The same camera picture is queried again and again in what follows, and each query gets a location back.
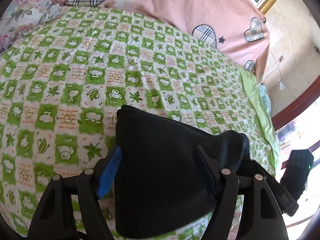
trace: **green fabric edge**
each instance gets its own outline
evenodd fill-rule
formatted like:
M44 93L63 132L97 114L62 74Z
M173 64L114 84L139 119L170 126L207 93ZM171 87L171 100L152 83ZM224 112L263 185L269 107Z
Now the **green fabric edge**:
M256 125L260 129L261 136L271 146L270 151L270 164L276 173L279 169L280 164L280 146L279 141L276 138L275 130L271 122L271 118L268 116L265 110L258 88L257 82L254 75L249 73L246 69L239 66L241 75L242 87L244 93L248 97L252 107L255 109L257 115L255 118Z

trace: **wall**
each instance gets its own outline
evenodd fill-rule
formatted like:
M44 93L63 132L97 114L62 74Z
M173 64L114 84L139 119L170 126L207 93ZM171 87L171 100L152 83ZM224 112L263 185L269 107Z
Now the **wall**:
M266 18L270 50L263 83L274 116L320 75L320 29L302 0L277 0Z

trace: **black star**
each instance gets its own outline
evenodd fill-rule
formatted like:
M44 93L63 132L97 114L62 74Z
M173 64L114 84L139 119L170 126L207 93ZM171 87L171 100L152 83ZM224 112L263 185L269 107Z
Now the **black star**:
M219 43L221 42L223 44L224 41L225 41L225 39L223 38L223 36L221 38L219 38Z

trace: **pink fabric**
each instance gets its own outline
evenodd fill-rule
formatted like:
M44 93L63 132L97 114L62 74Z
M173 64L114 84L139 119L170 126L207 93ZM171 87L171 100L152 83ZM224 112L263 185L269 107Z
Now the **pink fabric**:
M66 0L55 1L63 5ZM269 33L262 22L263 15L249 0L105 0L99 6L154 17L188 33L198 25L209 25L215 31L217 49L241 66L252 60L257 80L262 79L268 57ZM248 42L245 32L250 29L253 18L256 19L254 22L258 21L263 38ZM219 43L222 36L225 41Z

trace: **pink bed sheet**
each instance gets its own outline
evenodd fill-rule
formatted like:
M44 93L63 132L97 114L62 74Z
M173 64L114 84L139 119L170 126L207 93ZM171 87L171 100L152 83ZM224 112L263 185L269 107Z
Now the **pink bed sheet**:
M157 18L204 40L262 80L269 49L264 17L249 0L53 0Z

